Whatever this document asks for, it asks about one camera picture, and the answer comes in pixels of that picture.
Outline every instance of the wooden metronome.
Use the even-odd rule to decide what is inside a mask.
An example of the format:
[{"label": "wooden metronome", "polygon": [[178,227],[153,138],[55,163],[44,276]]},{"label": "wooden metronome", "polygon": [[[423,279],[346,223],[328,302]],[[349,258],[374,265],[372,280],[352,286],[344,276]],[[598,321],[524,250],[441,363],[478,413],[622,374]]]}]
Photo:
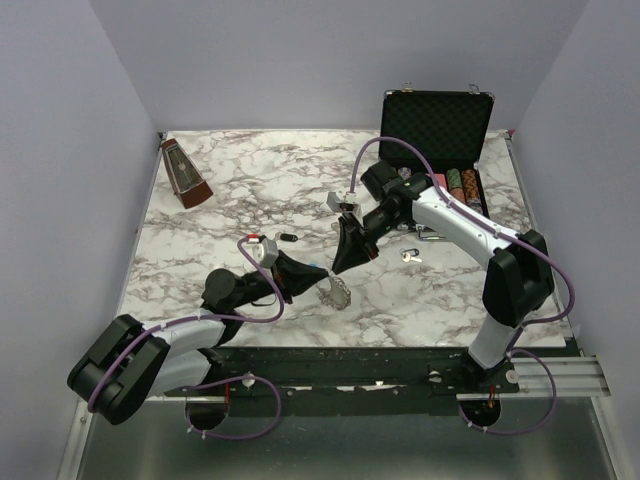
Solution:
[{"label": "wooden metronome", "polygon": [[174,138],[163,142],[160,148],[173,192],[184,208],[200,205],[213,195],[207,182]]}]

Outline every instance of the marble tabletop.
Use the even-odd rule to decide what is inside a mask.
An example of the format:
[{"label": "marble tabletop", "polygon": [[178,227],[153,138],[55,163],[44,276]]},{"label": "marble tabletop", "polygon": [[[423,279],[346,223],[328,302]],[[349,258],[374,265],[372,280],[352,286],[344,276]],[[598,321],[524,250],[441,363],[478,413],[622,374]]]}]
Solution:
[{"label": "marble tabletop", "polygon": [[[186,315],[200,304],[204,282],[215,268],[238,275],[250,271],[236,242],[247,233],[273,237],[290,257],[330,268],[338,242],[337,214],[325,201],[329,191],[348,189],[356,153],[374,131],[247,130],[174,132],[211,186],[202,205],[184,210],[161,165],[129,275],[122,313],[139,320]],[[360,173],[377,159],[372,146]],[[516,230],[529,218],[501,132],[485,139],[479,171],[490,217]],[[360,185],[364,211],[374,202]],[[296,297],[271,324],[245,324],[229,345],[251,346],[465,346],[484,318],[484,272],[451,242],[420,242],[393,232],[379,244],[380,257],[340,275],[352,293],[338,311],[320,301],[322,285]],[[416,247],[423,263],[405,263],[400,250]],[[247,307],[264,317],[276,306]],[[534,316],[557,312],[549,299]],[[519,345],[562,346],[562,326],[536,325]]]}]

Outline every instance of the gray floor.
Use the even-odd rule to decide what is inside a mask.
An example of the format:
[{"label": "gray floor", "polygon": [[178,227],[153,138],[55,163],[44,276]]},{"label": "gray floor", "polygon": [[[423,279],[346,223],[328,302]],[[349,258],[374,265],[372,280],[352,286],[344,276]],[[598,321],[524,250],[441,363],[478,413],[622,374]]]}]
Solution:
[{"label": "gray floor", "polygon": [[[548,400],[503,403],[496,427],[530,425],[548,408]],[[259,440],[203,441],[186,434],[183,412],[180,403],[152,403],[117,427],[97,418],[79,478],[615,478],[589,399],[561,400],[544,429],[510,438],[471,431],[457,417],[411,415],[289,417]],[[268,420],[227,422],[228,433],[244,433]]]}]

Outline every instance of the wall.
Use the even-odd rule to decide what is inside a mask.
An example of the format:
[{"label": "wall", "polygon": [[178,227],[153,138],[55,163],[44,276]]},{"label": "wall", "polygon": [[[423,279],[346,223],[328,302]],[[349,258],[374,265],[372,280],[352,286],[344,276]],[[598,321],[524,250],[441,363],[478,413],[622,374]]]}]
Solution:
[{"label": "wall", "polygon": [[114,314],[155,128],[86,0],[0,14],[0,477],[55,478],[66,376]]},{"label": "wall", "polygon": [[551,253],[571,273],[571,323],[597,353],[640,472],[640,4],[592,0],[516,135]]},{"label": "wall", "polygon": [[586,0],[91,0],[158,128],[379,128],[382,95],[497,96],[514,128]]}]

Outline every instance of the case lid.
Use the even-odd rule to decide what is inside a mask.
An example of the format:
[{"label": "case lid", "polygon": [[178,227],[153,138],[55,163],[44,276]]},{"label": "case lid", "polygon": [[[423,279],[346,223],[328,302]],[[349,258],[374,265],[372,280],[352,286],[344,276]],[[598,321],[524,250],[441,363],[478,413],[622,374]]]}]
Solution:
[{"label": "case lid", "polygon": [[[409,142],[436,170],[471,168],[480,158],[493,103],[490,93],[387,92],[380,134]],[[398,144],[382,142],[379,151],[392,165],[422,166]]]}]

